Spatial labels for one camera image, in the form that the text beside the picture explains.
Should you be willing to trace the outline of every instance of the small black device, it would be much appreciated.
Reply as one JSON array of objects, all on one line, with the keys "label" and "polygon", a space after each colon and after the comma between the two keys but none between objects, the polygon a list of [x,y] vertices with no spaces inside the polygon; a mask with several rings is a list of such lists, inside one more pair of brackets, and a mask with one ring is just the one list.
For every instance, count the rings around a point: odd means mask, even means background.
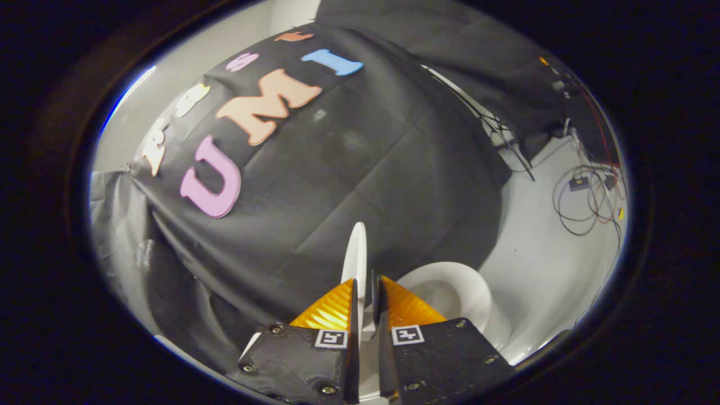
[{"label": "small black device", "polygon": [[590,180],[587,177],[579,177],[571,179],[568,184],[570,185],[570,191],[578,191],[589,188]]},{"label": "small black device", "polygon": [[605,186],[608,188],[608,191],[612,190],[613,187],[615,187],[615,183],[617,182],[618,180],[615,178],[615,176],[605,177]]}]

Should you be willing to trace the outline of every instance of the orange letter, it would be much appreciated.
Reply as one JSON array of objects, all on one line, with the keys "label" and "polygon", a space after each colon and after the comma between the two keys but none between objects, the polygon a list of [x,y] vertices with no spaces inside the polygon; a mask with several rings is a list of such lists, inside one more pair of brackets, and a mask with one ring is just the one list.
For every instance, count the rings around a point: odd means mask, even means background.
[{"label": "orange letter", "polygon": [[216,118],[228,117],[248,133],[252,146],[263,143],[273,131],[275,123],[256,117],[287,118],[288,112],[280,97],[291,108],[302,107],[314,99],[323,89],[308,86],[285,74],[284,69],[274,70],[258,81],[260,97],[235,97],[226,102],[215,114]]},{"label": "orange letter", "polygon": [[296,32],[285,32],[283,35],[280,35],[279,37],[275,38],[275,41],[283,40],[283,41],[302,41],[306,40],[308,38],[314,37],[313,34],[305,34],[303,35],[302,32],[296,31]]}]

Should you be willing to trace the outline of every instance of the cable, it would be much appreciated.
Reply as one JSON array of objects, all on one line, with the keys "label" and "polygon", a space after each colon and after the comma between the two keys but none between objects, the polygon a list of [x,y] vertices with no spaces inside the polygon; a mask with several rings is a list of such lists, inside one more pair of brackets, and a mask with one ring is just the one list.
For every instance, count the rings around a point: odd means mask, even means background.
[{"label": "cable", "polygon": [[[600,189],[603,191],[603,195],[606,197],[606,199],[608,201],[608,209],[610,210],[610,218],[600,215],[600,208],[601,208],[602,204],[605,202],[605,200],[603,200],[602,203],[600,204],[600,206],[598,206],[598,199],[595,197],[595,191],[594,191],[595,185],[592,185],[592,184],[590,185],[590,192],[588,193],[588,207],[590,208],[590,211],[593,211],[597,215],[598,221],[600,221],[600,223],[602,223],[602,224],[610,223],[610,221],[612,221],[613,217],[615,216],[615,207],[617,206],[617,203],[618,203],[618,194],[617,194],[617,192],[615,193],[615,203],[611,205],[610,199],[608,197],[608,193],[605,191],[605,182],[602,180],[600,175],[595,170],[593,170],[593,173],[596,175],[598,180],[600,180],[598,184],[600,185]],[[593,206],[590,204],[590,196],[591,195],[593,196],[593,201],[595,202],[595,208],[593,208]]]},{"label": "cable", "polygon": [[498,117],[494,117],[494,116],[493,116],[493,117],[490,117],[489,115],[482,114],[482,113],[480,113],[480,116],[481,116],[481,117],[484,117],[485,119],[488,119],[488,120],[493,120],[493,121],[495,121],[496,123],[500,124],[500,126],[503,126],[503,127],[504,127],[504,128],[502,128],[502,130],[508,130],[508,131],[510,130],[510,128],[508,127],[508,124],[505,124],[505,123],[504,123],[500,118],[498,118]]},{"label": "cable", "polygon": [[[456,95],[457,97],[459,97],[460,100],[464,101],[464,98],[461,96],[460,93],[458,93],[457,90],[455,90],[455,89],[453,89],[452,87],[450,87],[450,86],[449,86],[447,83],[445,83],[444,81],[440,81],[440,82],[441,82],[442,84],[444,84],[445,87],[447,87],[448,89],[450,89],[450,91],[452,91],[453,93],[455,93],[455,95]],[[482,114],[480,111],[478,111],[477,108],[475,108],[474,105],[472,105],[472,104],[470,104],[470,103],[468,103],[468,102],[465,102],[465,105],[468,106],[468,107],[470,107],[470,109],[472,109],[472,111],[473,111],[476,115],[478,115],[478,116],[480,117],[480,119],[487,124],[487,126],[490,127],[490,129],[492,130],[492,132],[497,133],[497,135],[500,136],[500,137],[503,139],[503,142],[505,142],[505,145],[506,145],[510,150],[513,151],[513,153],[515,154],[515,156],[518,158],[518,160],[519,160],[520,163],[523,165],[523,167],[525,168],[525,170],[526,170],[526,171],[528,172],[528,174],[530,175],[530,178],[531,178],[531,179],[533,180],[533,182],[534,182],[534,181],[535,181],[535,176],[533,176],[533,174],[530,172],[530,168],[527,166],[527,164],[525,163],[525,161],[523,161],[523,159],[520,157],[520,155],[518,154],[518,152],[516,152],[515,149],[513,149],[513,148],[510,146],[510,142],[508,142],[508,140],[507,140],[507,139],[505,138],[505,136],[502,134],[502,132],[503,132],[504,130],[503,130],[503,129],[500,129],[500,132],[497,132],[496,129],[495,129],[491,124],[489,124],[489,122],[485,119],[485,115]],[[494,120],[495,122],[502,123],[502,121],[498,120],[497,118],[493,118],[493,120]],[[510,131],[510,133],[513,134],[513,137],[515,137],[516,140],[518,139],[518,137],[517,137],[512,131]]]},{"label": "cable", "polygon": [[[555,213],[557,213],[557,215],[558,215],[558,217],[559,217],[559,219],[560,219],[560,224],[563,226],[563,228],[565,228],[566,231],[570,232],[571,234],[573,234],[573,235],[575,235],[575,236],[585,236],[585,235],[589,234],[589,233],[592,231],[592,229],[595,227],[595,223],[597,223],[597,222],[598,222],[598,219],[599,219],[599,218],[598,218],[598,215],[595,214],[595,213],[592,213],[592,214],[590,214],[590,215],[589,215],[588,217],[586,217],[586,218],[571,218],[571,217],[568,217],[568,216],[566,216],[566,215],[563,215],[563,214],[562,214],[562,211],[561,211],[562,196],[563,196],[563,194],[565,193],[566,189],[567,189],[570,185],[569,185],[568,183],[565,183],[565,186],[560,190],[560,194],[559,194],[559,195],[557,194],[557,188],[558,188],[558,186],[560,186],[560,184],[565,180],[565,178],[567,177],[567,175],[568,175],[570,172],[577,172],[577,170],[580,170],[580,174],[582,174],[582,173],[584,173],[584,172],[594,174],[595,176],[598,177],[598,179],[600,180],[600,182],[603,181],[602,178],[600,177],[600,175],[597,173],[597,171],[595,171],[593,168],[591,168],[591,167],[589,167],[589,166],[584,166],[584,165],[582,165],[582,166],[576,166],[576,167],[572,167],[572,168],[568,169],[568,170],[560,177],[560,179],[557,181],[557,183],[555,183],[555,186],[553,187],[553,190],[552,190],[552,207],[553,207],[553,209],[555,209]],[[600,203],[600,205],[598,206],[598,209],[602,208],[604,204],[605,204],[605,200],[603,200],[603,201]],[[573,221],[573,222],[585,222],[585,221],[593,220],[593,222],[590,224],[590,227],[589,227],[586,231],[584,231],[584,232],[575,232],[575,231],[573,231],[572,229],[570,229],[570,228],[567,226],[567,224],[565,223],[565,220],[567,220],[567,221]]]},{"label": "cable", "polygon": [[[579,167],[582,168],[582,170],[580,171],[580,174],[585,173],[585,172],[594,174],[594,175],[598,178],[598,180],[600,181],[600,185],[601,185],[602,187],[604,187],[604,182],[603,182],[602,178],[600,177],[599,173],[595,170],[595,168],[593,168],[593,167],[591,167],[591,166],[586,166],[586,165],[582,165],[582,166],[579,166]],[[568,169],[568,170],[562,175],[562,177],[560,178],[560,180],[558,181],[558,183],[555,184],[555,188],[553,189],[553,206],[554,206],[554,204],[555,204],[555,201],[554,201],[554,193],[557,191],[557,186],[560,184],[560,182],[561,182],[570,172],[572,172],[572,171],[574,171],[574,170],[577,170],[577,168],[578,168],[578,167],[573,167],[573,168],[571,168],[571,169]],[[565,190],[566,187],[569,187],[568,184],[566,184],[566,185],[563,187],[563,190]],[[562,215],[562,214],[560,213],[560,211],[559,211],[559,200],[558,200],[558,207],[557,207],[557,209],[556,209],[556,212],[558,213],[558,215],[560,215],[560,222],[562,223],[562,225],[565,227],[565,229],[567,229],[570,233],[572,233],[572,234],[574,234],[574,235],[584,236],[584,235],[590,233],[590,231],[593,229],[593,227],[594,227],[594,225],[595,225],[595,222],[596,222],[598,219],[603,218],[603,219],[607,219],[609,223],[610,223],[610,222],[613,223],[613,226],[614,226],[614,228],[615,228],[615,232],[616,232],[616,235],[617,235],[617,239],[618,239],[618,247],[617,247],[617,249],[615,250],[615,256],[614,256],[614,258],[613,258],[612,263],[610,264],[610,267],[608,268],[608,271],[605,273],[605,277],[603,278],[603,281],[600,283],[600,286],[598,286],[598,290],[595,292],[595,295],[593,296],[593,299],[592,299],[592,301],[590,302],[590,305],[589,305],[582,313],[580,313],[580,315],[578,315],[577,318],[575,319],[575,322],[574,322],[574,324],[573,324],[573,327],[575,327],[575,326],[577,325],[577,322],[580,320],[580,318],[581,318],[585,313],[588,312],[588,310],[590,309],[590,307],[592,307],[593,304],[595,303],[595,301],[598,299],[598,294],[600,293],[600,290],[602,289],[603,285],[605,285],[605,282],[607,281],[608,276],[610,275],[611,270],[613,269],[613,267],[614,267],[614,265],[615,265],[615,262],[616,262],[617,259],[618,259],[618,256],[619,256],[619,254],[620,254],[620,248],[621,248],[622,231],[621,231],[621,229],[620,229],[620,224],[619,224],[618,221],[614,218],[614,217],[615,217],[615,215],[614,215],[615,208],[613,208],[613,206],[610,204],[610,199],[608,198],[608,194],[607,194],[607,192],[606,192],[604,189],[603,189],[603,199],[602,199],[602,201],[600,202],[600,205],[598,206],[598,201],[597,201],[597,199],[596,199],[596,197],[595,197],[595,193],[594,193],[594,191],[593,191],[593,187],[594,187],[594,186],[591,184],[591,185],[590,185],[590,190],[589,190],[589,195],[592,195],[592,196],[593,196],[593,199],[594,199],[594,202],[595,202],[595,206],[598,207],[598,209],[597,209],[597,210],[593,210],[593,207],[590,206],[590,210],[593,211],[593,214],[595,215],[595,221],[593,221],[593,224],[590,226],[590,228],[589,228],[586,232],[584,232],[584,233],[582,233],[582,234],[579,234],[579,233],[576,233],[576,232],[574,232],[574,231],[571,231],[571,230],[569,230],[569,229],[567,228],[567,226],[562,222],[563,215]],[[605,201],[607,201],[608,206],[609,206],[609,209],[611,210],[611,216],[610,216],[610,218],[603,217],[603,216],[600,215],[600,213],[599,213],[599,212],[600,212],[600,208],[603,206],[603,204],[604,204]]]},{"label": "cable", "polygon": [[[590,166],[592,166],[592,165],[597,165],[597,166],[598,166],[598,169],[600,169],[600,170],[602,170],[602,171],[604,171],[604,172],[612,173],[613,177],[615,177],[615,181],[622,183],[622,185],[623,185],[623,190],[625,190],[625,195],[627,195],[628,190],[627,190],[627,184],[625,183],[625,176],[622,175],[622,172],[620,171],[620,169],[619,169],[618,167],[613,166],[613,165],[609,165],[609,164],[598,163],[598,162],[597,162],[598,159],[597,159],[592,153],[590,153],[587,149],[585,149],[585,147],[584,147],[580,142],[577,142],[577,146],[578,146],[578,148],[579,148],[579,149],[578,149],[578,157],[577,157],[577,158],[578,158],[578,160],[580,161],[580,164],[583,164],[583,163],[582,163],[582,158],[580,157],[580,150],[582,150],[582,153],[585,154],[585,160],[588,161],[588,164],[589,164]],[[620,199],[624,201],[624,200],[625,200],[625,197],[621,194],[621,195],[620,195]]]},{"label": "cable", "polygon": [[[540,58],[540,60],[541,60],[541,62],[543,62],[543,64],[545,64],[546,66],[550,67],[550,69],[553,70],[553,73],[558,74],[557,71],[556,71],[554,68],[552,68],[552,66],[550,66],[543,58]],[[590,106],[591,106],[591,108],[593,109],[593,113],[595,114],[595,120],[598,122],[598,125],[599,125],[599,124],[600,124],[600,121],[599,121],[599,119],[598,119],[597,113],[595,112],[595,108],[594,108],[594,106],[592,105],[592,103],[590,103]],[[610,161],[611,166],[615,166],[614,164],[612,164],[612,159],[610,159],[610,156],[609,156],[610,154],[609,154],[609,150],[608,150],[608,147],[607,147],[607,142],[606,142],[606,140],[605,140],[605,134],[604,134],[604,132],[603,132],[602,125],[599,125],[599,127],[600,127],[600,133],[603,135],[603,142],[604,142],[605,145],[606,145],[606,152],[608,152],[608,160]],[[580,144],[580,142],[578,142],[578,146],[579,146],[580,148],[582,148],[582,144]],[[592,162],[590,161],[590,159],[588,159],[588,161],[591,163],[591,165],[586,166],[586,165],[582,164],[582,159],[580,159],[579,150],[580,150],[580,149],[578,149],[578,158],[579,158],[579,160],[580,160],[580,167],[587,167],[587,168],[589,168],[590,170],[592,170],[592,173],[594,173],[594,175],[598,178],[598,180],[600,180],[600,185],[601,185],[601,187],[604,187],[603,180],[602,180],[602,178],[600,177],[600,175],[597,173],[597,171],[595,170],[595,167],[592,166]],[[562,175],[562,177],[560,177],[560,180],[558,180],[558,182],[555,184],[555,187],[553,188],[553,194],[552,194],[553,208],[555,208],[555,193],[557,192],[557,186],[560,184],[560,182],[562,182],[562,180],[563,180],[570,172],[574,172],[576,169],[577,169],[577,167],[574,167],[574,168],[571,168],[571,169],[569,169],[568,171],[566,171],[566,172]],[[616,181],[619,181],[619,180],[620,180],[618,177],[621,177],[621,176],[619,176],[619,175],[614,171],[614,168],[611,170],[611,173],[612,173],[613,176],[615,177]],[[623,186],[625,187],[625,194],[627,195],[627,188],[626,188],[626,185],[625,185],[625,181],[624,181],[624,180],[625,180],[625,179],[622,178]],[[595,206],[598,208],[596,211],[594,211],[595,219],[598,220],[598,219],[604,218],[604,217],[602,217],[602,216],[600,215],[600,213],[599,213],[600,208],[598,207],[598,201],[597,201],[597,198],[595,197],[595,192],[593,191],[593,188],[594,188],[594,186],[591,184],[591,185],[590,185],[590,191],[589,191],[589,194],[588,194],[588,195],[592,195],[592,196],[593,196],[593,200],[594,200],[594,202],[595,202]],[[620,254],[621,239],[622,239],[622,238],[621,238],[620,224],[618,224],[618,221],[615,220],[615,215],[614,215],[614,210],[615,210],[615,208],[613,208],[613,206],[610,204],[610,199],[608,198],[608,193],[605,191],[604,188],[603,188],[602,190],[603,190],[603,200],[602,200],[602,202],[600,203],[600,206],[601,206],[605,201],[608,202],[609,209],[611,210],[611,217],[610,217],[609,219],[611,219],[613,225],[615,226],[615,232],[616,232],[616,235],[617,235],[617,237],[618,237],[618,247],[617,247],[617,249],[615,250],[615,257],[613,258],[613,261],[612,261],[612,263],[610,264],[610,267],[608,268],[608,271],[605,273],[605,277],[603,278],[603,281],[600,283],[600,286],[598,286],[598,290],[595,292],[595,295],[593,296],[593,300],[590,302],[590,305],[589,305],[582,313],[580,313],[580,315],[577,316],[577,318],[575,319],[575,322],[574,322],[574,324],[573,324],[573,327],[577,326],[577,321],[580,320],[580,317],[582,317],[583,315],[585,315],[585,313],[588,312],[588,310],[590,309],[590,307],[592,307],[593,304],[595,303],[595,301],[597,300],[598,294],[600,293],[600,290],[602,289],[602,287],[605,285],[605,282],[607,281],[608,276],[610,275],[611,270],[613,269],[615,263],[617,262],[618,256],[619,256],[619,254]],[[617,192],[616,192],[616,198],[617,198],[617,195],[618,195],[619,193],[620,193],[620,191],[617,190]],[[560,215],[560,221],[562,222],[562,214],[559,212],[559,210],[558,210],[557,208],[555,208],[555,211],[557,212],[558,215]]]},{"label": "cable", "polygon": [[530,178],[531,178],[531,179],[533,180],[533,182],[534,182],[534,181],[535,181],[535,176],[533,176],[532,172],[530,172],[530,168],[529,168],[528,165],[525,163],[525,161],[523,160],[523,158],[520,157],[520,154],[512,147],[512,145],[510,145],[510,142],[508,142],[508,140],[505,138],[505,136],[504,136],[502,133],[497,132],[496,129],[485,119],[485,116],[480,115],[480,119],[481,119],[484,123],[486,123],[488,127],[490,127],[490,130],[491,130],[492,132],[497,133],[497,135],[500,136],[500,137],[503,139],[503,141],[505,142],[505,145],[508,147],[508,149],[510,149],[510,150],[515,154],[515,156],[518,158],[518,160],[520,161],[520,163],[521,163],[521,164],[523,165],[523,167],[525,168],[525,171],[528,172],[528,174],[530,175]]},{"label": "cable", "polygon": [[584,88],[580,87],[580,91],[582,92],[582,95],[585,96],[585,99],[590,105],[590,109],[593,111],[595,122],[598,124],[598,128],[600,128],[600,134],[603,136],[603,145],[605,145],[605,153],[608,155],[608,162],[610,162],[610,165],[613,165],[613,159],[610,157],[610,149],[608,148],[608,141],[605,139],[605,131],[603,131],[603,124],[600,123],[598,112],[595,111],[595,105],[593,105],[593,102],[590,100],[588,93],[585,92]]},{"label": "cable", "polygon": [[[558,145],[555,149],[552,150],[552,152],[548,153],[541,161],[533,164],[533,169],[535,169],[536,167],[538,167],[538,166],[540,166],[541,164],[543,164],[545,161],[547,161],[547,159],[550,158],[550,156],[554,155],[555,152],[558,152],[560,149],[562,149],[563,146],[567,145],[567,144],[570,143],[570,142],[572,142],[572,139],[568,139],[567,141],[565,141],[565,142],[561,143],[560,145]],[[515,169],[510,169],[510,170],[512,170],[512,171],[515,172],[515,173],[523,173],[523,172],[525,172],[524,170],[515,170]]]}]

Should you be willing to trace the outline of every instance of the pink letter u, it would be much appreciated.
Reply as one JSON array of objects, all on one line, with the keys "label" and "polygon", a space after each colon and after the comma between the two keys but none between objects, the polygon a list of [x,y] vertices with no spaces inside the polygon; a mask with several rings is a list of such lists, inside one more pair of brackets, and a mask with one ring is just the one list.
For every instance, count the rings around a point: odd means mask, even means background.
[{"label": "pink letter u", "polygon": [[220,149],[212,143],[212,135],[206,136],[195,151],[195,160],[206,161],[217,170],[224,182],[220,194],[210,192],[195,176],[195,168],[185,172],[180,184],[180,195],[188,197],[202,212],[220,218],[230,212],[240,195],[240,170]]}]

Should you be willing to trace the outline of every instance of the wire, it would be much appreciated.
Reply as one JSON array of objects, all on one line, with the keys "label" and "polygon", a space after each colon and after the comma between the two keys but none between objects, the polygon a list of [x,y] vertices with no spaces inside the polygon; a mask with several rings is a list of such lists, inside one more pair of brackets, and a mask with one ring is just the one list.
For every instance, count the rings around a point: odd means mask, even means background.
[{"label": "wire", "polygon": [[[450,87],[450,86],[449,86],[447,83],[445,83],[444,81],[440,81],[440,82],[441,82],[442,84],[444,84],[445,87],[447,87],[448,89],[450,89],[450,91],[452,91],[453,93],[455,93],[455,95],[456,95],[458,98],[460,98],[460,100],[464,101],[464,98],[461,96],[460,93],[458,93],[457,90],[455,90],[455,89],[453,89],[452,87]],[[465,102],[465,105],[468,106],[468,107],[470,107],[470,109],[471,109],[476,115],[478,115],[478,116],[480,117],[480,119],[481,119],[485,124],[487,124],[487,126],[490,127],[490,129],[491,129],[492,132],[497,133],[498,136],[500,136],[500,137],[503,139],[503,142],[505,142],[505,145],[506,145],[510,150],[513,151],[513,153],[515,154],[515,156],[518,158],[518,160],[519,160],[520,163],[523,165],[523,167],[525,168],[525,170],[526,170],[526,171],[528,172],[528,174],[530,175],[530,178],[531,178],[531,179],[533,180],[533,182],[534,182],[534,181],[535,181],[535,176],[533,176],[533,174],[530,172],[530,168],[529,168],[528,165],[525,163],[525,161],[523,161],[523,159],[520,157],[520,154],[519,154],[517,151],[515,151],[515,149],[513,149],[512,146],[510,146],[510,142],[508,142],[508,139],[505,138],[505,136],[502,134],[502,132],[503,132],[504,130],[503,130],[503,129],[500,129],[500,132],[498,132],[498,131],[485,119],[486,116],[485,116],[484,114],[482,114],[480,111],[478,111],[477,108],[475,108],[474,105],[470,104],[469,102]],[[497,119],[497,118],[495,118],[495,117],[493,117],[492,119],[493,119],[495,122],[502,123],[502,125],[505,124],[505,123],[503,123],[502,121],[500,121],[499,119]],[[513,137],[514,137],[516,140],[518,139],[518,137],[515,135],[515,133],[513,133],[512,131],[510,131],[510,133],[513,134]]]},{"label": "wire", "polygon": [[600,129],[600,134],[603,136],[603,145],[605,145],[605,153],[608,155],[608,162],[610,162],[610,165],[613,165],[613,159],[610,157],[610,149],[608,148],[608,141],[605,139],[605,131],[603,130],[603,125],[600,123],[600,118],[598,117],[598,112],[595,111],[595,105],[593,105],[593,102],[590,100],[588,93],[585,92],[585,89],[580,87],[580,91],[582,92],[582,95],[585,96],[585,99],[588,101],[588,104],[590,105],[590,109],[593,111],[593,115],[595,116],[595,122],[598,124],[598,128]]},{"label": "wire", "polygon": [[535,181],[535,176],[533,176],[532,172],[530,172],[530,168],[529,168],[528,165],[525,163],[525,161],[523,160],[523,158],[520,157],[520,154],[512,147],[512,145],[510,145],[510,142],[508,142],[508,139],[505,138],[505,136],[504,136],[502,133],[497,132],[496,129],[485,119],[485,116],[484,116],[484,115],[480,115],[480,119],[481,119],[485,124],[487,124],[487,126],[490,127],[490,130],[491,130],[492,132],[497,133],[497,135],[500,136],[500,137],[503,139],[503,141],[505,142],[505,145],[508,147],[508,149],[510,149],[510,150],[515,154],[515,156],[518,158],[518,160],[520,161],[520,163],[521,163],[521,164],[523,165],[523,167],[525,168],[525,171],[528,172],[528,174],[530,175],[530,178],[531,178],[531,179],[533,180],[533,182],[534,182],[534,181]]},{"label": "wire", "polygon": [[[625,176],[622,175],[622,171],[617,166],[609,165],[609,164],[602,164],[597,163],[597,158],[590,153],[587,149],[585,149],[584,145],[582,145],[580,142],[577,142],[578,150],[578,160],[580,160],[580,164],[582,164],[582,158],[580,157],[580,150],[582,150],[582,153],[585,154],[585,160],[588,161],[588,164],[590,166],[596,165],[597,169],[602,170],[604,172],[612,173],[613,177],[615,177],[616,182],[620,182],[623,185],[623,190],[625,190],[625,195],[627,195],[628,189],[627,184],[625,183]],[[620,200],[625,200],[625,197],[620,193]]]},{"label": "wire", "polygon": [[[559,209],[559,208],[560,208],[560,205],[559,205],[559,203],[560,203],[560,200],[562,199],[562,193],[569,187],[569,185],[566,183],[565,186],[562,188],[562,190],[561,190],[561,192],[560,192],[560,196],[558,197],[558,205],[557,205],[557,206],[555,205],[555,197],[554,197],[554,196],[555,196],[555,193],[557,192],[557,187],[558,187],[558,186],[560,185],[560,183],[565,179],[565,177],[567,177],[567,175],[568,175],[570,172],[576,172],[578,169],[580,169],[580,171],[579,171],[578,174],[591,173],[592,175],[594,175],[595,177],[598,178],[598,180],[599,180],[599,185],[600,185],[601,187],[605,187],[604,181],[602,180],[602,177],[600,177],[600,174],[599,174],[599,173],[597,172],[597,170],[596,170],[594,167],[592,167],[592,166],[580,165],[580,166],[576,166],[576,167],[572,167],[571,169],[568,169],[568,170],[560,177],[560,180],[558,180],[558,182],[555,184],[555,187],[554,187],[554,189],[553,189],[553,208],[555,208],[555,211],[557,212],[558,216],[560,217],[560,223],[563,225],[563,227],[565,227],[566,230],[568,230],[568,231],[569,231],[570,233],[572,233],[573,235],[576,235],[576,236],[584,236],[584,235],[587,235],[588,233],[590,233],[590,231],[592,231],[592,229],[594,228],[595,224],[598,222],[598,220],[599,220],[600,218],[606,219],[606,220],[608,220],[609,223],[612,222],[612,224],[613,224],[613,226],[614,226],[614,228],[615,228],[615,232],[616,232],[617,239],[618,239],[618,246],[617,246],[617,249],[615,250],[615,256],[614,256],[614,258],[613,258],[613,261],[612,261],[612,263],[610,264],[610,267],[608,268],[608,271],[605,273],[605,277],[603,278],[603,281],[600,283],[600,286],[598,286],[598,289],[597,289],[597,291],[595,292],[595,295],[593,296],[593,299],[592,299],[592,301],[590,302],[590,305],[589,305],[582,313],[580,313],[580,315],[577,316],[577,318],[575,319],[575,322],[574,322],[574,324],[573,324],[573,327],[575,327],[575,326],[577,325],[577,322],[580,320],[580,318],[581,318],[585,313],[588,312],[588,310],[590,309],[590,307],[592,307],[593,304],[595,303],[595,301],[598,299],[598,294],[600,293],[600,290],[601,290],[602,287],[605,285],[605,282],[607,281],[608,276],[609,276],[610,273],[611,273],[611,270],[613,269],[613,267],[615,266],[615,263],[617,262],[618,256],[619,256],[619,254],[620,254],[621,240],[622,240],[622,231],[621,231],[621,229],[620,229],[620,224],[619,224],[618,221],[614,218],[614,217],[615,217],[615,215],[614,215],[615,208],[610,204],[610,199],[609,199],[609,197],[608,197],[608,193],[607,193],[604,189],[602,189],[602,190],[603,190],[603,199],[601,200],[600,204],[598,204],[597,198],[596,198],[596,196],[595,196],[595,192],[593,191],[594,186],[596,186],[597,184],[594,184],[594,185],[591,184],[591,185],[590,185],[590,190],[589,190],[589,192],[588,192],[589,195],[592,195],[593,200],[594,200],[594,202],[595,202],[595,206],[597,207],[597,209],[594,210],[593,207],[592,207],[592,205],[590,206],[590,210],[593,212],[593,215],[591,216],[591,218],[594,216],[594,217],[595,217],[595,220],[593,220],[593,223],[590,225],[589,229],[588,229],[587,231],[585,231],[585,232],[578,233],[578,232],[574,232],[574,231],[568,229],[568,227],[567,227],[566,224],[564,223],[563,218],[567,218],[567,217],[565,217],[564,215],[562,215],[562,214],[560,213],[560,209]],[[603,204],[604,204],[605,202],[608,203],[608,207],[609,207],[609,209],[610,209],[610,211],[611,211],[611,216],[610,216],[610,218],[603,217],[603,216],[599,213],[599,212],[600,212],[600,208],[602,208],[602,206],[603,206]]]},{"label": "wire", "polygon": [[[567,144],[570,143],[570,142],[572,142],[572,139],[568,139],[567,141],[565,141],[565,142],[561,143],[560,145],[558,145],[558,146],[557,146],[555,149],[553,149],[550,153],[548,153],[547,155],[545,155],[545,157],[544,157],[541,161],[533,164],[533,169],[535,169],[536,167],[538,167],[538,166],[540,166],[541,164],[543,164],[545,161],[547,161],[547,159],[550,158],[550,156],[554,155],[556,152],[558,152],[560,149],[562,149],[563,146],[567,145]],[[515,172],[515,173],[523,173],[523,172],[525,172],[524,170],[515,170],[515,169],[510,169],[510,170],[512,170],[512,171]]]},{"label": "wire", "polygon": [[481,116],[481,117],[484,117],[484,118],[487,119],[487,120],[493,120],[493,121],[495,121],[496,123],[500,124],[501,127],[504,127],[504,128],[502,128],[502,130],[510,131],[510,128],[508,127],[508,124],[505,124],[500,118],[495,117],[495,116],[492,116],[492,117],[491,117],[491,116],[489,116],[489,115],[482,114],[482,113],[480,113],[480,116]]}]

